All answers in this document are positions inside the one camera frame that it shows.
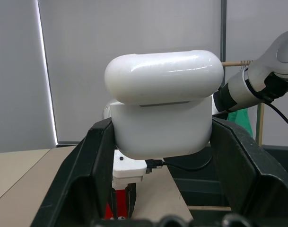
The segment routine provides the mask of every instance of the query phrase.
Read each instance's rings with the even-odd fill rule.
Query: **red object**
[[[113,213],[111,212],[111,209],[110,209],[110,207],[109,207],[109,204],[107,203],[104,219],[105,219],[105,220],[109,220],[109,219],[111,219],[111,218],[113,218]]]
[[[124,189],[116,190],[115,193],[116,193],[116,204],[117,204],[117,217],[128,218],[125,190]],[[109,204],[107,203],[104,219],[109,220],[111,218],[113,218],[113,213],[110,209]]]
[[[117,202],[117,217],[128,218],[126,192],[125,190],[116,190],[115,192]]]

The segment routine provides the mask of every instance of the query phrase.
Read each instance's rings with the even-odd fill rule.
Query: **wooden dowel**
[[[225,61],[222,62],[224,67],[230,67],[230,66],[244,66],[244,65],[250,65],[250,63],[253,61]]]
[[[257,121],[256,121],[255,141],[259,146],[262,145],[262,129],[263,129],[264,108],[265,108],[264,103],[260,103],[257,106]]]

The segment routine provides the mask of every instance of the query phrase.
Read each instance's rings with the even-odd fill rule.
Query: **black cable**
[[[281,118],[284,119],[285,122],[288,124],[288,118],[279,109],[277,109],[271,103],[266,103],[265,102],[265,104],[268,105],[269,107],[271,107],[275,112],[277,112],[279,114],[279,116],[281,116]]]
[[[146,160],[146,164],[147,164],[147,169],[161,168],[162,166],[172,166],[172,167],[175,167],[178,169],[182,169],[184,171],[196,172],[196,171],[199,171],[199,170],[205,168],[207,165],[209,165],[212,158],[213,158],[213,155],[211,155],[210,158],[208,159],[208,161],[205,162],[203,165],[198,166],[198,167],[194,167],[194,168],[187,168],[184,166],[177,165],[175,163],[164,162],[163,160],[154,160],[154,159]]]
[[[171,162],[163,162],[163,165],[164,166],[172,166],[172,167],[175,167],[178,169],[182,169],[184,171],[196,172],[196,171],[199,171],[199,170],[205,168],[207,165],[209,165],[209,163],[212,161],[212,158],[213,158],[213,155],[211,155],[210,158],[208,159],[208,161],[205,162],[203,165],[198,166],[198,167],[194,167],[194,168],[188,168],[188,167],[180,166],[180,165],[177,165],[177,164],[171,163]]]

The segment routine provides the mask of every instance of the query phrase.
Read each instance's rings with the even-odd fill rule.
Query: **light strip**
[[[39,9],[39,2],[38,2],[38,0],[34,0],[34,2],[35,2],[35,10],[36,10],[36,15],[37,15],[37,20],[38,20],[38,27],[39,27],[39,32],[40,32],[40,41],[41,41],[44,73],[45,73],[45,78],[46,78],[46,87],[47,87],[47,93],[48,93],[49,110],[50,110],[50,116],[51,116],[51,121],[52,121],[53,138],[54,138],[55,145],[58,145],[57,132],[55,129],[54,111],[53,111],[53,106],[52,106],[50,82],[49,82],[49,77],[48,77],[48,70],[47,70],[47,63],[46,63],[46,56],[45,56],[45,47],[44,47],[44,39],[43,39],[43,31],[42,31],[42,22],[41,22],[41,15],[40,15],[40,9]]]

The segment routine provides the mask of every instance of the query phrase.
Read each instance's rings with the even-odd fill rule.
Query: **wooden stick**
[[[216,211],[231,211],[230,207],[220,206],[187,206],[189,210],[216,210]]]
[[[257,121],[256,121],[255,141],[259,146],[262,145],[262,129],[263,129],[264,108],[265,108],[264,103],[260,103],[257,106]]]
[[[244,66],[244,65],[250,65],[250,63],[253,61],[225,61],[222,62],[224,67],[230,67],[230,66]]]

